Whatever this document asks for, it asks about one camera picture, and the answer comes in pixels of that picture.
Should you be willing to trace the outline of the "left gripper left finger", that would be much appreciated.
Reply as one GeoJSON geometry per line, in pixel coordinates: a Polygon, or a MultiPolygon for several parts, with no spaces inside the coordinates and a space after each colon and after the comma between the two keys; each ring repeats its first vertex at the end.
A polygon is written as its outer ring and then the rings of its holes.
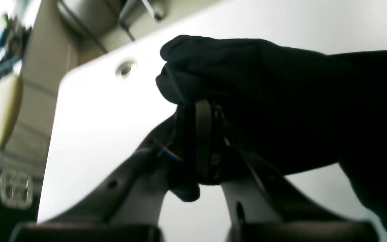
{"type": "Polygon", "coordinates": [[[168,191],[194,201],[194,110],[177,108],[84,199],[48,222],[22,223],[11,242],[163,242],[168,191]]]}

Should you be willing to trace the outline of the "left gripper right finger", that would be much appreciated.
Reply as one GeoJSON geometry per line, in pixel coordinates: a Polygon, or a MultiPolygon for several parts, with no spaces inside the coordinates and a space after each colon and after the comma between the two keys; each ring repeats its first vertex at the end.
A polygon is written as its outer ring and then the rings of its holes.
{"type": "Polygon", "coordinates": [[[195,171],[219,184],[232,228],[228,242],[377,242],[370,222],[321,207],[236,135],[215,103],[195,103],[195,171]]]}

